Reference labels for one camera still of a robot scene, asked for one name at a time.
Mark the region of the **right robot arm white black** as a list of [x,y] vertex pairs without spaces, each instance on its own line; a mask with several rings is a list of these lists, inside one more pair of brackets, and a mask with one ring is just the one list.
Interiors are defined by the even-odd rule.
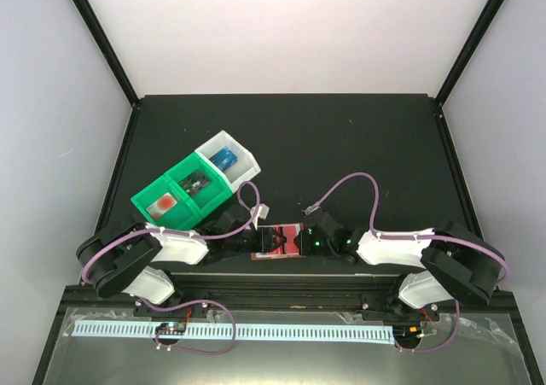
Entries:
[[363,300],[369,311],[399,321],[447,300],[488,306],[508,274],[500,252],[452,221],[417,231],[348,229],[318,209],[306,217],[294,243],[304,256],[412,268],[397,277],[388,294]]

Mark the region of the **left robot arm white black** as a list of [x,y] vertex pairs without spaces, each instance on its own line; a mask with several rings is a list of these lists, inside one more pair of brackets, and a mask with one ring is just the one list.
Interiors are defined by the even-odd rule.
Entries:
[[251,210],[233,205],[193,230],[167,229],[128,214],[78,247],[81,278],[102,298],[136,295],[163,315],[175,315],[182,309],[183,295],[171,273],[154,264],[199,265],[228,254],[270,254],[287,238],[280,226],[258,226],[267,212],[264,204]]

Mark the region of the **brown leather card holder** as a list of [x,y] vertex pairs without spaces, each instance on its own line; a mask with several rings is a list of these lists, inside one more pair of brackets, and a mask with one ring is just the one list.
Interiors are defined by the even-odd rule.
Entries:
[[303,258],[300,241],[301,223],[262,225],[259,251],[251,253],[252,260],[284,260]]

